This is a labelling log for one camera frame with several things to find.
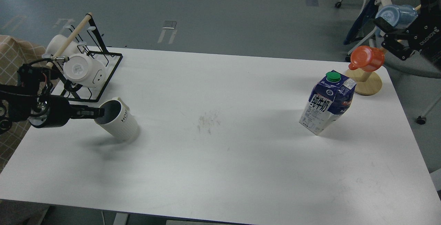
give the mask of gray floor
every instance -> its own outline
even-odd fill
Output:
[[[344,61],[353,45],[343,40],[358,16],[362,0],[0,0],[0,33],[42,45],[93,12],[108,46],[180,52],[237,54]],[[177,21],[158,43],[164,20]],[[441,104],[426,125],[414,119],[441,91],[439,79],[389,71],[428,171],[441,168]],[[106,212],[106,220],[115,216]],[[164,224],[164,218],[132,215],[129,224]],[[43,224],[99,224],[92,209],[55,207]]]

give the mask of upside-down cup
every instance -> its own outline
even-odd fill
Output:
[[[361,68],[366,72],[373,72],[380,68],[384,63],[384,53],[377,48],[359,46],[351,54],[349,68],[356,70]]]

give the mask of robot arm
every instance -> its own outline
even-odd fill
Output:
[[[385,19],[378,17],[374,24],[383,30],[385,49],[401,60],[418,51],[441,71],[441,11],[438,0],[420,0],[419,16],[405,29],[394,29]],[[405,46],[397,40],[406,40]]]
[[[50,94],[53,87],[50,80],[63,79],[61,72],[56,67],[32,65],[53,60],[65,60],[65,58],[42,59],[24,64],[17,71],[16,86],[0,84],[0,101],[5,100],[9,104],[7,109],[3,102],[0,102],[0,134],[8,131],[12,122],[28,119],[32,126],[41,128],[63,126],[71,118],[95,119],[104,116],[104,109],[70,104],[63,96]],[[38,94],[41,82],[44,82],[44,87]]]

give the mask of blue milk carton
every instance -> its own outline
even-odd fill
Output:
[[[348,110],[356,84],[354,80],[334,70],[328,72],[314,86],[299,123],[314,134],[320,134]]]

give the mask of white mug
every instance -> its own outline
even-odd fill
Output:
[[[46,48],[46,54],[54,55],[58,49],[63,45],[63,43],[67,40],[67,37],[64,35],[56,35],[54,38],[52,38],[51,42],[49,42],[47,48]],[[83,51],[81,51],[78,48],[78,43],[72,41],[69,46],[64,50],[64,52],[61,54],[63,57],[69,57],[72,54],[81,54]]]
[[[104,64],[86,54],[72,54],[63,72],[68,80],[92,88],[103,85],[107,77]]]
[[[130,108],[120,97],[104,102],[100,108],[104,108],[104,116],[96,118],[96,124],[119,140],[134,139],[138,125],[134,116],[130,114]]]

